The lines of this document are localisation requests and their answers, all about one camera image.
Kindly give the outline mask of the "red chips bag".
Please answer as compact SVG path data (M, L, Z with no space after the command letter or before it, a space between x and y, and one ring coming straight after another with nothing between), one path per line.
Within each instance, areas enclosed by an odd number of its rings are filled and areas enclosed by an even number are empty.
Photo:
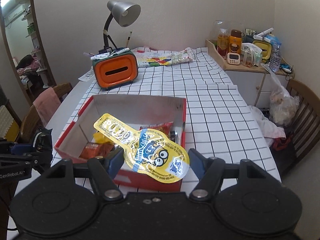
M157 131L163 132L167 137L170 137L170 130L172 125L174 124L173 121L170 122L163 122L160 124L151 124L151 125L143 125L140 126L140 130L142 129L155 129Z

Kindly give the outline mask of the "silver desk lamp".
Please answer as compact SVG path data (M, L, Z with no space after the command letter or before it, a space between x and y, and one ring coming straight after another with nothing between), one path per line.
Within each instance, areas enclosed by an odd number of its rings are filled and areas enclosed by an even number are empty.
M132 2L108 1L106 6L110 14L103 28L104 46L103 49L99 50L99 53L106 53L111 48L109 41L115 49L118 49L111 35L108 33L112 20L115 20L121 27L125 28L132 25L141 13L141 6Z

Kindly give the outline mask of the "wooden chair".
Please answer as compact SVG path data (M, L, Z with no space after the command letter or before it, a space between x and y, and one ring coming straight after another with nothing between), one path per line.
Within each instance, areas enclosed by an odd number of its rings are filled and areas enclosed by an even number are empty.
M299 107L286 138L276 139L270 147L281 178L298 165L319 142L319 97L305 84L292 79L287 84L290 95L299 98Z
M50 119L60 107L63 97L68 95L72 89L71 83L61 83L57 86L47 88L35 99L21 124L21 142L30 142L39 126L47 126Z

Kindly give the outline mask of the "clear water bottle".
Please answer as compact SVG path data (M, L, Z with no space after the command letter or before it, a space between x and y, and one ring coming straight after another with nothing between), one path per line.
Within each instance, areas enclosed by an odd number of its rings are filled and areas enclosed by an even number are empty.
M270 57L269 67L274 73L280 69L280 64L282 59L280 48L281 48L281 43L274 43L272 45L272 53Z

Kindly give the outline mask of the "white checked tablecloth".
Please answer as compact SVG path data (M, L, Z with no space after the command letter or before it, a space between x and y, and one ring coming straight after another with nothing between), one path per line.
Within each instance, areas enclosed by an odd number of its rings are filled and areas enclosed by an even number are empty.
M205 157L219 157L237 164L250 159L274 178L279 172L262 131L236 85L209 56L206 48L194 51L193 62L165 67L140 68L135 81L102 89L96 81L88 83L74 109L93 95L155 95L185 98L185 146Z

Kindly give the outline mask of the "left wooden chair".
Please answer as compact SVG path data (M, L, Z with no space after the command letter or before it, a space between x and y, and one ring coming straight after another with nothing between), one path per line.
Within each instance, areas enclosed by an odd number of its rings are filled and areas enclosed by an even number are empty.
M35 99L21 124L21 142L30 142L39 126L47 126L50 119L60 107L63 97L68 95L72 89L71 83L61 83L57 86L47 88Z

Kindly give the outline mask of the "white paper packet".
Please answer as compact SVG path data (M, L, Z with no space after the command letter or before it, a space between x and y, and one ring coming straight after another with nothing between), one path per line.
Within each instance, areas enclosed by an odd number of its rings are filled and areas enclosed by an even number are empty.
M88 82L94 77L94 70L91 68L88 72L86 72L84 75L78 78L81 82Z

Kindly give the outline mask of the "colourful printed cloth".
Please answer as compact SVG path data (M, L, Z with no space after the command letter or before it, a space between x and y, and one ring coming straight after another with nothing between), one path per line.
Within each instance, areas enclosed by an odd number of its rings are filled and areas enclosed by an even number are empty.
M175 64L194 62L197 60L191 48L182 51L154 50L149 47L139 47L132 50L139 68L171 66Z

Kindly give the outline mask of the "black foil snack packet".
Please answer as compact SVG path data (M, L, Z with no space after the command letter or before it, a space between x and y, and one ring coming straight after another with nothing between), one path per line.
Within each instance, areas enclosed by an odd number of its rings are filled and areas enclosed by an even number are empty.
M53 159L52 129L38 127L33 138L33 148L35 148L34 169L43 174L51 166Z

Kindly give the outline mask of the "silver foil snack pack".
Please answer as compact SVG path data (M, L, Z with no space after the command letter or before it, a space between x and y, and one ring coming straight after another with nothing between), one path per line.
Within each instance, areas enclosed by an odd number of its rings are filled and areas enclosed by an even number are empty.
M174 142L174 143L177 143L179 142L179 139L178 139L178 132L175 131L175 130L171 130L169 132L169 139Z

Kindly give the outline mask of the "white kitchen timer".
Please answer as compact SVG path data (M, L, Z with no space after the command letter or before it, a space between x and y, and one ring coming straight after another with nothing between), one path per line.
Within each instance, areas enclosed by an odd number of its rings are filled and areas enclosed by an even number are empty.
M241 57L237 53L227 53L227 63L232 65L239 65L241 63Z

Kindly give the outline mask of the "brown orange snack bag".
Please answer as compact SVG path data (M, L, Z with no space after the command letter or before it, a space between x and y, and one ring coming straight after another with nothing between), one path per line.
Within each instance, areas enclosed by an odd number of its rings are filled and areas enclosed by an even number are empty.
M88 142L82 150L79 158L88 160L97 156L106 157L113 148L114 143L110 142L105 142L103 144Z

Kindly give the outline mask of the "yellow minion jelly pack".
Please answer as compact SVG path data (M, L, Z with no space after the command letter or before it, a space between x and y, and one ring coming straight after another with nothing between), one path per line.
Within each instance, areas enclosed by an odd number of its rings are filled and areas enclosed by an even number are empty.
M106 113L94 128L124 149L127 166L160 183L171 184L185 177L190 167L186 150L155 129L135 130Z

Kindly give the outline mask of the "right wooden chair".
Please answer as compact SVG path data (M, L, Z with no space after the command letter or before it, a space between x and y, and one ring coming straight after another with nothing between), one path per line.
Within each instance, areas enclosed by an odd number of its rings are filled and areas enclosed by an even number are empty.
M319 142L319 97L305 84L292 79L287 84L290 95L299 98L299 107L286 138L276 139L270 147L281 178L298 165Z

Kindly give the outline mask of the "orange juice bottle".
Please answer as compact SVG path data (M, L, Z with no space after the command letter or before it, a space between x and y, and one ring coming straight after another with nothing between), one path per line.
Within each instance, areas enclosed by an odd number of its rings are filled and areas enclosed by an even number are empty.
M225 57L228 52L229 34L227 29L220 28L217 37L217 52Z

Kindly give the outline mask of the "pink towel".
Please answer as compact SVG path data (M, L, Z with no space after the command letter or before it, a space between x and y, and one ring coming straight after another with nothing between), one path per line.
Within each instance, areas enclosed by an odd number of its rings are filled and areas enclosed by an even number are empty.
M34 101L33 105L42 121L44 127L47 126L54 113L61 105L61 101L58 98L52 87L43 91Z

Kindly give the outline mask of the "brown orange thermos bottle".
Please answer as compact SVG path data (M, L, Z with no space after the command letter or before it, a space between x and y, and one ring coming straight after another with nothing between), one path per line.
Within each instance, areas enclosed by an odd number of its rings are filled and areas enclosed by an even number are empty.
M232 29L229 36L229 53L241 54L241 45L242 45L242 32L240 30Z

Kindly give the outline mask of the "orange green tissue box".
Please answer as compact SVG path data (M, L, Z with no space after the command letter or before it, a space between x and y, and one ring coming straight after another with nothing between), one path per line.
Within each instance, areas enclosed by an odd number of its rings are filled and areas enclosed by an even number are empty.
M92 67L98 85L104 89L131 82L138 76L137 59L129 48L92 57Z

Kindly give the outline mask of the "red cardboard box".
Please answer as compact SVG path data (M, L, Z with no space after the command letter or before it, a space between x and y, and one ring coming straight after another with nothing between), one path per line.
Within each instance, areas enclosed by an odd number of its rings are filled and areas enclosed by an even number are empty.
M113 172L116 184L161 192L178 192L189 170L185 147L185 98L149 95L91 96L55 144L75 163L100 132L123 149L124 164Z

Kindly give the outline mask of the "small yellow snack packet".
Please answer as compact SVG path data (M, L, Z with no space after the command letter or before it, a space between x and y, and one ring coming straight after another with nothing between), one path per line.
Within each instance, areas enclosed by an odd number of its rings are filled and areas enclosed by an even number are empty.
M111 143L112 142L110 139L108 139L108 137L104 136L100 132L94 133L93 139L96 144L104 144L104 143Z

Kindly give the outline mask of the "clear plastic bag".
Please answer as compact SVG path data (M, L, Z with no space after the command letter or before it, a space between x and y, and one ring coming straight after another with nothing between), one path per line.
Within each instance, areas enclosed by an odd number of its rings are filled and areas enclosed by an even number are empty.
M273 85L270 94L269 119L277 126L288 127L297 113L299 97L292 97L289 94L267 64L262 63L261 66L269 72Z

